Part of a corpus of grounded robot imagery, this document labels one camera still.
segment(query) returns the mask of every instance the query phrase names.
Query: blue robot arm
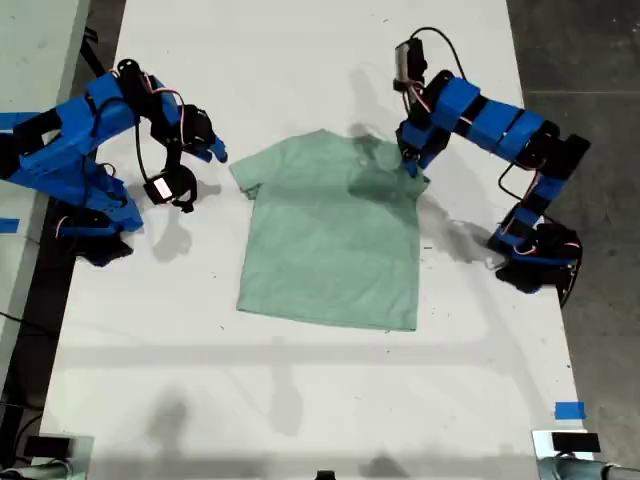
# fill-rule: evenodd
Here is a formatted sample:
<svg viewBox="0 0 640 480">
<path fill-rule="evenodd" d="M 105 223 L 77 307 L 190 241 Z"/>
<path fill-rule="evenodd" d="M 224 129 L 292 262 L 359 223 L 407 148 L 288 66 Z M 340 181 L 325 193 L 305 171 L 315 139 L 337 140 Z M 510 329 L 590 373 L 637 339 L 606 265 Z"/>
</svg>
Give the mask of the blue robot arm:
<svg viewBox="0 0 640 480">
<path fill-rule="evenodd" d="M 227 160 L 206 112 L 178 105 L 174 93 L 133 60 L 123 60 L 91 82 L 84 96 L 41 114 L 2 114 L 0 129 L 13 132 L 0 134 L 0 178 L 59 200 L 56 236 L 70 243 L 72 253 L 96 265 L 128 255 L 132 250 L 119 235 L 139 229 L 142 218 L 123 182 L 95 163 L 100 144 L 134 127 L 147 195 L 187 213 L 197 198 L 197 181 L 181 165 L 182 152 L 206 162 L 214 156 Z M 141 117 L 151 121 L 152 137 L 167 149 L 164 169 L 152 177 L 140 156 Z M 52 137 L 46 144 L 45 135 Z"/>
<path fill-rule="evenodd" d="M 488 246 L 509 258 L 509 268 L 498 272 L 500 279 L 527 292 L 552 283 L 566 298 L 580 264 L 580 241 L 561 225 L 540 228 L 536 224 L 590 143 L 577 135 L 561 140 L 555 124 L 529 110 L 488 99 L 478 87 L 447 70 L 425 86 L 422 75 L 427 62 L 422 43 L 414 36 L 396 48 L 396 67 L 394 88 L 405 96 L 408 115 L 396 136 L 408 174 L 416 176 L 426 169 L 446 148 L 452 133 L 511 165 L 535 170 L 530 188 L 500 223 Z"/>
</svg>

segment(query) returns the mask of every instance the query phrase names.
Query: table surface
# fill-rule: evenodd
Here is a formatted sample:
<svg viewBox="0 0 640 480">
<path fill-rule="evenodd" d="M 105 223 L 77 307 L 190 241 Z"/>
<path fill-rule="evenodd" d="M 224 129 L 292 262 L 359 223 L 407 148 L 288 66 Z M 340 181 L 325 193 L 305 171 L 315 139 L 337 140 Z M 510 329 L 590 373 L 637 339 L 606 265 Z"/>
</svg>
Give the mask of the table surface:
<svg viewBox="0 0 640 480">
<path fill-rule="evenodd" d="M 233 162 L 320 128 L 393 141 L 394 47 L 423 24 L 485 95 L 521 104 L 504 0 L 129 0 L 117 58 L 206 109 Z M 455 68 L 423 39 L 429 75 Z M 159 169 L 147 122 L 142 138 Z M 512 206 L 504 162 L 455 138 L 430 167 L 418 330 L 385 333 L 235 310 L 252 205 L 226 166 L 186 160 L 201 195 L 183 215 L 144 198 L 133 132 L 98 160 L 145 227 L 133 256 L 76 265 L 42 424 L 93 440 L 91 478 L 537 478 L 530 431 L 576 392 L 555 292 L 499 282 L 480 244 Z"/>
<path fill-rule="evenodd" d="M 0 112 L 41 112 L 66 100 L 89 8 L 88 0 L 2 0 Z M 22 317 L 38 257 L 47 196 L 0 180 L 0 218 L 18 218 L 0 235 L 0 311 Z M 19 325 L 0 317 L 0 389 Z"/>
</svg>

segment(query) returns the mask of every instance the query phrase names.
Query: black plastic part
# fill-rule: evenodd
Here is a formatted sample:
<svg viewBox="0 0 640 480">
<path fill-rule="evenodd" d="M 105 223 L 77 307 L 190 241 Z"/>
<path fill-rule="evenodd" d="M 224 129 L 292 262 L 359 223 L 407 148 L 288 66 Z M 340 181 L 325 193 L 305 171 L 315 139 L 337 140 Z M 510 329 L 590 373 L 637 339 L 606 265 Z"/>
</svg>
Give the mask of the black plastic part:
<svg viewBox="0 0 640 480">
<path fill-rule="evenodd" d="M 476 117 L 480 115 L 480 112 L 487 105 L 488 102 L 489 100 L 487 100 L 486 97 L 483 97 L 482 95 L 478 95 L 475 98 L 475 100 L 471 102 L 471 105 L 469 105 L 467 109 L 463 112 L 462 116 L 467 120 L 470 120 L 471 122 L 473 122 L 476 119 Z M 471 128 L 471 124 L 460 119 L 458 120 L 458 123 L 454 128 L 454 132 L 456 132 L 458 135 L 466 137 L 467 133 L 469 133 L 470 128 Z"/>
<path fill-rule="evenodd" d="M 407 91 L 407 85 L 405 83 L 402 83 L 397 78 L 394 78 L 393 79 L 393 89 L 396 92 L 406 92 Z"/>
<path fill-rule="evenodd" d="M 17 152 L 21 155 L 37 152 L 44 147 L 42 136 L 54 130 L 60 130 L 61 127 L 62 120 L 55 108 L 16 125 L 13 135 Z"/>
<path fill-rule="evenodd" d="M 156 181 L 160 179 L 164 180 L 164 183 L 170 190 L 170 195 L 167 197 L 165 197 L 163 192 L 156 186 Z M 154 204 L 172 203 L 180 207 L 185 213 L 191 213 L 193 211 L 193 203 L 198 198 L 198 182 L 195 175 L 187 167 L 179 164 L 163 170 L 162 173 L 150 178 L 149 181 L 144 184 L 144 190 Z M 186 193 L 189 193 L 189 198 L 187 200 L 179 200 L 179 198 Z"/>
<path fill-rule="evenodd" d="M 13 135 L 0 133 L 0 179 L 6 180 L 20 168 L 20 156 Z"/>
<path fill-rule="evenodd" d="M 510 255 L 513 251 L 511 245 L 500 240 L 495 234 L 491 235 L 491 238 L 487 241 L 487 248 L 505 256 Z"/>
<path fill-rule="evenodd" d="M 578 135 L 569 135 L 567 139 L 556 146 L 557 154 L 553 161 L 548 161 L 540 169 L 543 175 L 567 180 L 580 164 L 582 157 L 591 147 L 591 142 Z"/>
<path fill-rule="evenodd" d="M 422 90 L 422 100 L 424 101 L 424 103 L 429 105 L 432 110 L 435 107 L 436 103 L 438 102 L 438 98 L 440 97 L 440 94 L 445 89 L 445 87 L 449 84 L 452 78 L 453 78 L 453 73 L 451 73 L 449 70 L 441 70 L 435 77 L 433 77 L 433 80 L 429 82 L 429 85 L 427 85 Z M 413 104 L 411 108 L 411 112 L 409 113 L 409 119 L 413 124 L 415 124 L 418 127 L 421 127 L 421 123 L 424 123 L 424 121 L 422 120 L 421 117 L 417 116 L 418 113 L 421 113 L 422 116 L 426 114 L 427 118 L 429 116 L 429 114 L 425 112 L 424 108 L 420 105 L 420 103 L 416 102 Z"/>
<path fill-rule="evenodd" d="M 408 41 L 409 50 L 407 52 L 407 73 L 409 79 L 416 82 L 424 82 L 424 72 L 427 69 L 427 61 L 422 50 L 422 40 L 411 38 Z"/>
<path fill-rule="evenodd" d="M 149 91 L 140 66 L 135 60 L 127 58 L 118 63 L 118 86 L 127 104 L 134 113 L 141 117 L 151 118 L 157 115 L 158 108 L 162 114 L 162 100 Z"/>
<path fill-rule="evenodd" d="M 597 433 L 552 432 L 553 448 L 560 453 L 600 453 Z"/>
<path fill-rule="evenodd" d="M 336 480 L 336 472 L 333 470 L 318 470 L 316 480 Z"/>
<path fill-rule="evenodd" d="M 520 202 L 520 206 L 542 216 L 550 203 L 550 200 L 534 193 L 530 193 L 522 200 L 522 202 Z"/>
<path fill-rule="evenodd" d="M 73 454 L 73 445 L 74 441 L 71 438 L 29 436 L 23 455 L 64 460 Z"/>
<path fill-rule="evenodd" d="M 60 248 L 69 255 L 84 257 L 96 267 L 104 267 L 112 260 L 127 257 L 133 249 L 120 239 L 120 234 L 97 237 L 66 236 L 58 239 Z"/>
<path fill-rule="evenodd" d="M 183 134 L 186 144 L 185 151 L 192 154 L 204 152 L 216 140 L 213 125 L 207 112 L 195 105 L 185 105 L 184 107 Z"/>
</svg>

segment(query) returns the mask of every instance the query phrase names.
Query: black cable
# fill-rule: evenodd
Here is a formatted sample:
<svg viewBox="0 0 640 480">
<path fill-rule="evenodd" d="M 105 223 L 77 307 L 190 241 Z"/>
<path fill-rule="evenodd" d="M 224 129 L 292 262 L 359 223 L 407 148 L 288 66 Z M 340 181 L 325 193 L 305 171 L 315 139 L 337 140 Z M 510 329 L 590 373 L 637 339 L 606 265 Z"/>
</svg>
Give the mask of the black cable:
<svg viewBox="0 0 640 480">
<path fill-rule="evenodd" d="M 38 324 L 31 323 L 31 322 L 29 322 L 27 320 L 23 320 L 21 318 L 14 317 L 13 315 L 9 315 L 8 313 L 4 313 L 4 312 L 0 312 L 0 315 L 2 315 L 5 318 L 8 318 L 9 320 L 13 320 L 14 322 L 21 323 L 23 325 L 27 325 L 29 327 L 35 328 L 36 330 L 40 330 L 44 335 L 46 335 L 49 338 L 57 338 L 57 335 L 54 335 L 52 332 L 48 331 L 46 328 L 42 328 Z"/>
<path fill-rule="evenodd" d="M 14 465 L 16 463 L 16 459 L 18 458 L 18 447 L 20 446 L 20 440 L 22 439 L 22 436 L 27 432 L 27 430 L 31 425 L 33 425 L 34 423 L 36 423 L 38 420 L 42 418 L 42 415 L 43 415 L 42 413 L 39 413 L 38 415 L 33 417 L 31 420 L 29 420 L 27 423 L 25 423 L 24 426 L 20 429 L 20 431 L 16 435 L 16 439 L 13 442 L 13 455 L 11 456 L 11 465 Z"/>
<path fill-rule="evenodd" d="M 460 58 L 458 57 L 458 52 L 456 52 L 456 48 L 453 46 L 453 43 L 451 42 L 451 40 L 449 40 L 449 37 L 447 37 L 442 32 L 442 30 L 439 30 L 436 27 L 421 27 L 421 28 L 419 28 L 418 30 L 416 30 L 415 32 L 413 32 L 411 34 L 411 36 L 409 37 L 409 40 L 411 40 L 413 37 L 415 37 L 420 32 L 435 32 L 438 35 L 440 35 L 442 38 L 444 38 L 444 41 L 447 42 L 447 44 L 449 45 L 449 48 L 451 49 L 451 52 L 453 53 L 453 57 L 456 59 L 456 64 L 458 65 L 458 70 L 460 70 L 460 75 L 462 76 L 462 78 L 464 78 L 466 80 L 467 76 L 464 74 L 464 70 L 462 69 L 462 64 L 460 63 Z"/>
<path fill-rule="evenodd" d="M 573 272 L 573 276 L 571 277 L 571 283 L 569 284 L 569 288 L 565 292 L 562 300 L 560 300 L 560 308 L 564 307 L 573 292 L 573 287 L 576 286 L 576 281 L 578 280 L 578 274 L 580 273 L 580 269 L 582 268 L 582 252 L 580 252 L 580 258 L 578 258 L 578 262 L 576 263 L 575 271 Z"/>
<path fill-rule="evenodd" d="M 13 408 L 21 408 L 23 410 L 36 410 L 38 412 L 41 412 L 44 410 L 44 408 L 41 407 L 35 407 L 33 405 L 19 405 L 17 403 L 9 403 L 9 402 L 3 402 L 0 401 L 0 405 L 4 405 L 5 407 L 13 407 Z"/>
<path fill-rule="evenodd" d="M 136 131 L 136 156 L 138 157 L 138 166 L 140 167 L 140 173 L 145 183 L 149 183 L 149 177 L 147 177 L 147 172 L 142 164 L 142 152 L 140 150 L 140 116 L 138 114 L 136 114 L 134 129 Z"/>
<path fill-rule="evenodd" d="M 93 128 L 91 129 L 91 136 L 95 137 L 96 133 L 98 133 L 98 129 L 100 128 L 100 122 L 101 122 L 102 114 L 104 113 L 104 111 L 107 108 L 107 106 L 109 106 L 109 104 L 115 103 L 115 102 L 124 103 L 127 107 L 129 107 L 129 109 L 131 110 L 131 112 L 135 116 L 134 128 L 135 128 L 135 131 L 136 131 L 136 154 L 138 156 L 138 166 L 140 167 L 140 173 L 142 173 L 142 178 L 144 179 L 145 182 L 148 182 L 149 178 L 147 177 L 147 172 L 146 172 L 146 170 L 144 168 L 144 165 L 143 165 L 143 162 L 142 162 L 142 152 L 140 150 L 140 115 L 138 115 L 135 112 L 135 110 L 133 109 L 133 107 L 131 107 L 129 102 L 127 102 L 122 97 L 111 97 L 111 98 L 106 99 L 102 103 L 102 105 L 100 105 L 100 107 L 96 110 L 96 114 L 95 114 L 96 118 L 95 118 L 95 120 L 93 122 Z"/>
</svg>

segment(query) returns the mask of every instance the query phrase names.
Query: gray floor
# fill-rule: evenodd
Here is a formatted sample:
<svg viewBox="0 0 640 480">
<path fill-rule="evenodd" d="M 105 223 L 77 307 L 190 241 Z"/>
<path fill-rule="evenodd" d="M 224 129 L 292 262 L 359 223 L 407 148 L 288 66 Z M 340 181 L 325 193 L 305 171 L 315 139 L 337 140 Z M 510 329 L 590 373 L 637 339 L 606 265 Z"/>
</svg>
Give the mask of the gray floor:
<svg viewBox="0 0 640 480">
<path fill-rule="evenodd" d="M 88 26 L 100 35 L 95 51 L 105 65 L 113 63 L 124 2 L 92 2 Z M 640 0 L 508 4 L 527 107 L 593 142 L 551 212 L 585 245 L 564 320 L 587 425 L 601 434 L 604 458 L 640 467 Z M 80 60 L 74 92 L 93 78 Z M 40 383 L 46 391 L 48 379 Z"/>
</svg>

